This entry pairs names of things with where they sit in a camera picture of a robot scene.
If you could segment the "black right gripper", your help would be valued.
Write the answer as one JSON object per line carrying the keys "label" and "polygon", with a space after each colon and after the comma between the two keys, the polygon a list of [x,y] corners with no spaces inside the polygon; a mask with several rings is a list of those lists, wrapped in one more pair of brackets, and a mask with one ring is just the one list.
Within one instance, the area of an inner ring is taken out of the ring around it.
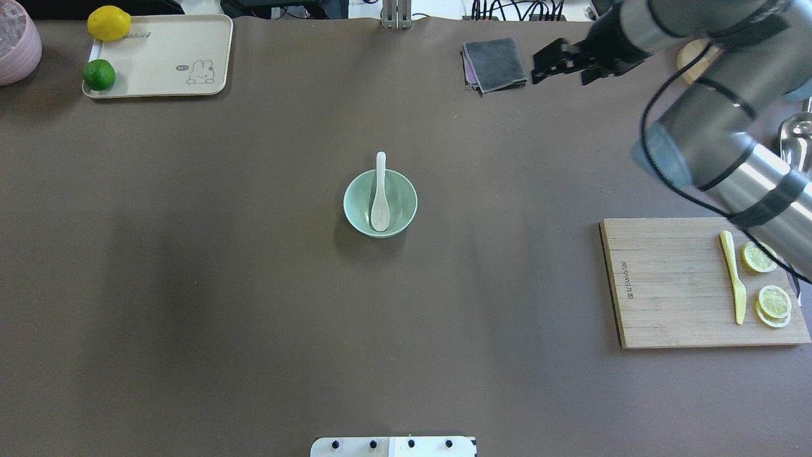
{"label": "black right gripper", "polygon": [[580,70],[581,86],[607,76],[621,76],[648,58],[622,29],[620,6],[612,6],[593,24],[587,37],[570,52],[570,43],[557,38],[533,55],[532,84],[550,76],[571,74]]}

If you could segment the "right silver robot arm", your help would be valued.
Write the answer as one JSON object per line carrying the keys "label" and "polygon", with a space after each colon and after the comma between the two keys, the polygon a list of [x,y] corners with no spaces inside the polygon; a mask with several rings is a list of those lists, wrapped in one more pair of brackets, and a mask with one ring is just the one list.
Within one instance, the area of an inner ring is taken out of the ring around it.
{"label": "right silver robot arm", "polygon": [[730,223],[785,252],[810,247],[810,179],[748,133],[781,98],[810,96],[809,1],[621,1],[579,43],[534,55],[532,81],[580,72],[582,84],[621,76],[703,34],[710,67],[652,122],[633,154],[676,188],[707,194]]}

